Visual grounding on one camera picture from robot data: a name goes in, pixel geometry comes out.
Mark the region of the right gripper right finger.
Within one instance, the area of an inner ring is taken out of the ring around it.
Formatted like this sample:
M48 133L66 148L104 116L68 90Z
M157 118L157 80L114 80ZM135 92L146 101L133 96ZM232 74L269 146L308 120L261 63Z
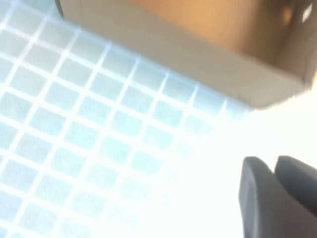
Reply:
M291 156L279 156L274 174L286 191L306 208L317 206L316 168Z

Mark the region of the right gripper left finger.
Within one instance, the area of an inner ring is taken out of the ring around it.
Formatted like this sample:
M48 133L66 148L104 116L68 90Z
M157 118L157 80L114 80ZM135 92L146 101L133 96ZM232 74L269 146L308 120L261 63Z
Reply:
M239 204L246 238L317 236L317 207L306 208L295 200L258 157L243 161Z

